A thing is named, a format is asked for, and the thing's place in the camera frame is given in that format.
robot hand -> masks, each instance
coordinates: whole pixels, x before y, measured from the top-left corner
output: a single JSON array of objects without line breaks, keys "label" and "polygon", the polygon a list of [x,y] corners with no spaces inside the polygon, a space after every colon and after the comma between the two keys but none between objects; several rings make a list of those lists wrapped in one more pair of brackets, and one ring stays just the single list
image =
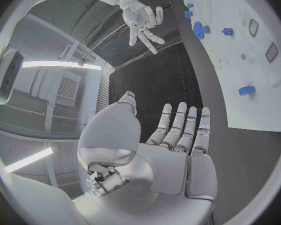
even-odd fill
[{"label": "robot hand", "polygon": [[[168,132],[171,111],[172,106],[170,104],[166,104],[163,108],[157,130],[148,139],[146,144],[166,147],[175,152],[189,153],[191,151],[193,138],[195,135],[197,109],[194,106],[189,109],[184,132],[183,127],[187,111],[186,103],[181,102],[179,104],[172,128]],[[199,129],[192,149],[192,153],[207,154],[209,146],[209,134],[210,110],[208,107],[204,107],[202,110]]]},{"label": "robot hand", "polygon": [[134,0],[123,8],[123,19],[130,27],[129,45],[133,46],[137,42],[137,37],[147,46],[153,54],[157,54],[156,48],[151,44],[151,41],[164,44],[165,41],[154,35],[148,29],[154,28],[161,24],[164,19],[163,8],[156,7],[156,16],[150,6],[146,6],[138,0]]}]

ceiling light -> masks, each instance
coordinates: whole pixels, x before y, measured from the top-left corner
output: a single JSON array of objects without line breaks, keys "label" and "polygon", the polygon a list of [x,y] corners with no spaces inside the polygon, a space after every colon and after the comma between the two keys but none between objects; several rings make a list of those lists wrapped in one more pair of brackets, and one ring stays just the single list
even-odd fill
[{"label": "ceiling light", "polygon": [[80,69],[94,69],[101,70],[100,66],[84,64],[80,66],[77,62],[71,61],[24,61],[22,68],[31,67],[68,67],[68,68],[80,68]]},{"label": "ceiling light", "polygon": [[15,170],[18,170],[18,169],[20,169],[22,167],[25,167],[25,166],[27,166],[29,164],[32,164],[32,163],[34,163],[34,162],[36,162],[36,161],[38,161],[38,160],[40,160],[40,159],[42,159],[42,158],[52,154],[52,153],[53,153],[53,151],[52,151],[51,147],[49,147],[49,148],[47,148],[47,149],[45,149],[43,151],[40,151],[40,152],[38,152],[38,153],[36,153],[36,154],[34,154],[32,156],[24,158],[21,161],[17,161],[17,162],[15,162],[15,163],[13,163],[13,164],[11,164],[9,166],[6,166],[5,170],[6,170],[6,172],[11,173],[11,172],[13,172]]}]

